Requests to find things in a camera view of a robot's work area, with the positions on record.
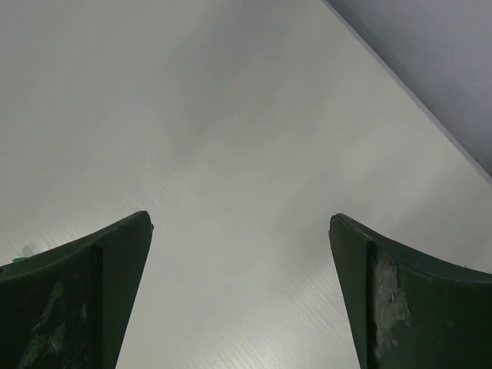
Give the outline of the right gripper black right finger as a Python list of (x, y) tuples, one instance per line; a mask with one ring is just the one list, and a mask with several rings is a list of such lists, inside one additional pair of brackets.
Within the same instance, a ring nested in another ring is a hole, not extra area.
[(345, 214), (329, 239), (362, 368), (489, 368), (491, 276), (393, 241)]

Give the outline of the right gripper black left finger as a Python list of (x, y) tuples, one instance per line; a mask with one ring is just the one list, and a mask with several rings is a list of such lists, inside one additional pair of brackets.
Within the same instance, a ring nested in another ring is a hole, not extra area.
[(148, 212), (1, 267), (3, 368), (114, 368), (153, 234)]

